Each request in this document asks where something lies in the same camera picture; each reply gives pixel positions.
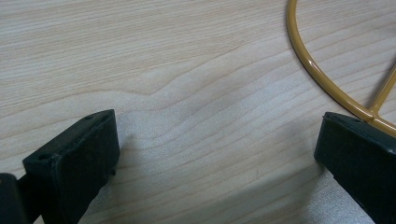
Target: light wood surface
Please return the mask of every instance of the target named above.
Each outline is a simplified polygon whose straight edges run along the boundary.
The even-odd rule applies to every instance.
[[[347,114],[305,72],[287,1],[1,1],[0,171],[114,108],[117,175],[80,223],[372,223],[313,159]],[[364,105],[396,56],[396,2],[298,3],[300,32]],[[382,114],[395,122],[396,93]]]

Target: black plastic part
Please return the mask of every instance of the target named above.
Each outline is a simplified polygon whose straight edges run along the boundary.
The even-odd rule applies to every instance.
[[[18,183],[0,175],[0,223],[33,223],[40,215],[47,224],[78,223],[119,156],[114,110],[79,120],[23,160]]]
[[[327,112],[315,158],[375,223],[396,223],[396,138]]]
[[[0,223],[28,223],[17,179],[10,174],[0,174]]]

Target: curved wire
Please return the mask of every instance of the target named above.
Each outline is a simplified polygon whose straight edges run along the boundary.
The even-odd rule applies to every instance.
[[[385,82],[384,87],[375,98],[375,102],[370,108],[356,102],[340,88],[338,88],[323,71],[319,68],[317,63],[312,59],[308,50],[305,48],[303,40],[300,37],[297,21],[296,21],[296,6],[297,0],[289,0],[287,12],[287,27],[290,37],[290,42],[294,47],[300,62],[311,75],[311,77],[325,90],[338,104],[343,106],[356,117],[375,126],[377,129],[396,137],[396,126],[392,123],[382,119],[378,115],[381,105],[385,102],[390,90],[396,82],[396,65],[389,74],[389,78]]]

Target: black plastic object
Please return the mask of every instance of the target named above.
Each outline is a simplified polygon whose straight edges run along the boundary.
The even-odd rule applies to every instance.
[[[375,223],[396,223],[396,138],[327,112],[315,158]]]
[[[18,186],[7,179],[4,189],[8,174],[0,175],[0,223],[31,223],[39,215],[46,223],[78,223],[115,174],[119,156],[114,110],[79,120],[23,160],[26,175]],[[6,216],[10,203],[16,203],[11,210],[21,220]]]

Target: table surface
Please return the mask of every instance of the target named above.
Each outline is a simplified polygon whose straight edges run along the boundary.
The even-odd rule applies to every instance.
[[[117,175],[80,223],[372,223],[313,158],[326,111],[287,1],[1,1],[0,171],[114,108]],[[302,38],[363,105],[396,56],[396,2],[299,1]],[[395,122],[396,92],[381,114]]]

